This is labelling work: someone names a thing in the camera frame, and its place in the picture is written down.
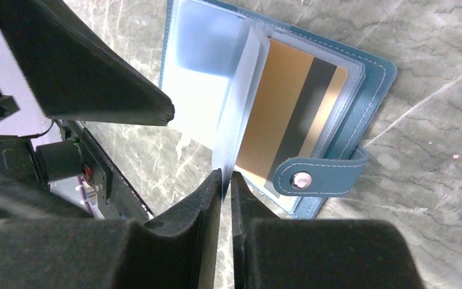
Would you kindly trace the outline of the gold credit card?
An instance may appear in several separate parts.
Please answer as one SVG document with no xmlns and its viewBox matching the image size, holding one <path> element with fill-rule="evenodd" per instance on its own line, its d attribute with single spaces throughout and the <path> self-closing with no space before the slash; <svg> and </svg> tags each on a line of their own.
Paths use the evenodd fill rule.
<svg viewBox="0 0 462 289">
<path fill-rule="evenodd" d="M 280 197 L 274 172 L 293 157 L 309 157 L 339 97 L 348 70 L 270 39 L 266 65 L 236 165 Z"/>
</svg>

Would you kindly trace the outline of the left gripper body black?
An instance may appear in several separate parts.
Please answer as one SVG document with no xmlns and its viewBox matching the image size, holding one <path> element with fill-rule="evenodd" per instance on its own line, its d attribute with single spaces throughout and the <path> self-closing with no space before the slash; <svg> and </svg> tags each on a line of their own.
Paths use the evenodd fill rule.
<svg viewBox="0 0 462 289">
<path fill-rule="evenodd" d="M 17 110 L 12 97 L 0 95 L 0 121 Z M 150 208 L 89 131 L 73 121 L 60 127 L 62 141 L 40 146 L 30 136 L 0 135 L 0 219 L 100 211 L 106 219 L 150 220 Z M 52 183 L 73 177 L 82 178 L 82 208 L 50 191 Z"/>
</svg>

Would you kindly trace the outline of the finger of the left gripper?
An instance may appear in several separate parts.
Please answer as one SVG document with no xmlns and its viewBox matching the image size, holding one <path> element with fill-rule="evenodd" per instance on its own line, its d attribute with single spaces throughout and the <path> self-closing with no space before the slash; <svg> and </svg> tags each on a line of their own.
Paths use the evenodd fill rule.
<svg viewBox="0 0 462 289">
<path fill-rule="evenodd" d="M 63 1 L 0 1 L 0 30 L 53 119 L 165 126 L 171 99 Z"/>
</svg>

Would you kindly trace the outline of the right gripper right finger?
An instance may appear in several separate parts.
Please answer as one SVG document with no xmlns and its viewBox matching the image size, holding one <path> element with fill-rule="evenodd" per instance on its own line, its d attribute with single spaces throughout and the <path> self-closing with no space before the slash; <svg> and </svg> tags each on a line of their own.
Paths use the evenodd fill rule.
<svg viewBox="0 0 462 289">
<path fill-rule="evenodd" d="M 234 172 L 236 288 L 422 288 L 398 229 L 382 220 L 281 219 Z"/>
</svg>

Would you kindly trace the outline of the blue card holder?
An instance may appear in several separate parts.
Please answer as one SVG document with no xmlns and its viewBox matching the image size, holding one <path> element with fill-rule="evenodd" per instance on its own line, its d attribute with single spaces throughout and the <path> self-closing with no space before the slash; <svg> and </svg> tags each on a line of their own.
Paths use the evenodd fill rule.
<svg viewBox="0 0 462 289">
<path fill-rule="evenodd" d="M 160 87 L 171 126 L 296 219 L 346 196 L 396 77 L 388 60 L 221 1 L 169 1 Z"/>
</svg>

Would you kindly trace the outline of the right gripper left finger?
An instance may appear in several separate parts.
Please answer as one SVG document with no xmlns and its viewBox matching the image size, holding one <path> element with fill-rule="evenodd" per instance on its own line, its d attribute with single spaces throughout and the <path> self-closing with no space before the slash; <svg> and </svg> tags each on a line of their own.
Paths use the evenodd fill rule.
<svg viewBox="0 0 462 289">
<path fill-rule="evenodd" d="M 146 223 L 0 220 L 0 288 L 212 288 L 221 172 Z"/>
</svg>

